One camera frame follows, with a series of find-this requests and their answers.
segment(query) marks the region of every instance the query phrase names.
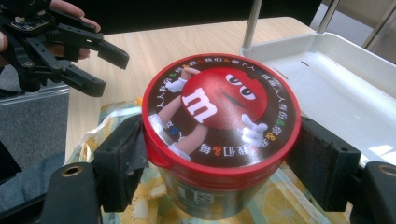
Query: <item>dark background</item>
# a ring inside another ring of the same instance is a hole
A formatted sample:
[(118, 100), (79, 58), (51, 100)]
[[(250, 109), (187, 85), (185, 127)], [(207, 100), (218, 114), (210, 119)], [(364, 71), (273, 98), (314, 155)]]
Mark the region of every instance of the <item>dark background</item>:
[[(253, 0), (66, 0), (97, 21), (105, 34), (152, 30), (222, 21), (247, 20)], [(320, 0), (262, 2), (260, 18), (293, 17), (306, 25)]]

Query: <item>wooden tabletop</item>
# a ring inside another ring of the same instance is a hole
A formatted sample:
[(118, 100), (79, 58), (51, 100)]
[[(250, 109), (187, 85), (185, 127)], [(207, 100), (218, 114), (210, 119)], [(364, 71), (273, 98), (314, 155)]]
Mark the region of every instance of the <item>wooden tabletop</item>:
[[(151, 79), (166, 65), (200, 53), (239, 54), (247, 21), (232, 21), (205, 25), (107, 35), (105, 39), (127, 51), (130, 61), (125, 70), (96, 56), (80, 61), (77, 66), (106, 82), (100, 98), (70, 89), (65, 156), (84, 133), (98, 125), (102, 105), (142, 97)], [(258, 20), (254, 43), (315, 32), (293, 18)]]

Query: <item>red lid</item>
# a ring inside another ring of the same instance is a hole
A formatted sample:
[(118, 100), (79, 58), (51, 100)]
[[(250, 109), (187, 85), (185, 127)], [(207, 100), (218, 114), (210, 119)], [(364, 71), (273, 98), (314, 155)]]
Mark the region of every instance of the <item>red lid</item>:
[(300, 130), (300, 110), (289, 86), (262, 64), (201, 54), (150, 82), (143, 122), (154, 164), (191, 183), (235, 188), (279, 166)]

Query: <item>m&m's container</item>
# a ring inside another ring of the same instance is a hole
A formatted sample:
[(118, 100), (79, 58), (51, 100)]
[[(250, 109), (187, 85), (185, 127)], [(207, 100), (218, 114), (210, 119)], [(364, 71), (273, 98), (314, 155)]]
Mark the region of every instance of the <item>m&m's container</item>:
[(142, 115), (148, 158), (170, 198), (212, 220), (246, 207), (288, 155), (301, 122), (282, 78), (229, 54), (165, 67), (148, 85)]

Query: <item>cartoon eye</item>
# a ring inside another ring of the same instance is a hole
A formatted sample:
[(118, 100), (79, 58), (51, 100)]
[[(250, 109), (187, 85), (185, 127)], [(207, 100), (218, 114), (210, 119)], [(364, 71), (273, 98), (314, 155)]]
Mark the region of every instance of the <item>cartoon eye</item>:
[(247, 100), (256, 99), (256, 96), (253, 94), (253, 92), (250, 89), (248, 89), (246, 86), (241, 87), (239, 92), (241, 92), (241, 95)]
[(240, 86), (240, 85), (242, 85), (242, 82), (240, 82), (240, 81), (238, 80), (238, 78), (234, 77), (234, 76), (231, 75), (231, 74), (228, 74), (225, 78), (227, 79), (228, 82), (230, 82), (231, 84), (233, 84), (233, 85), (235, 85), (235, 86)]

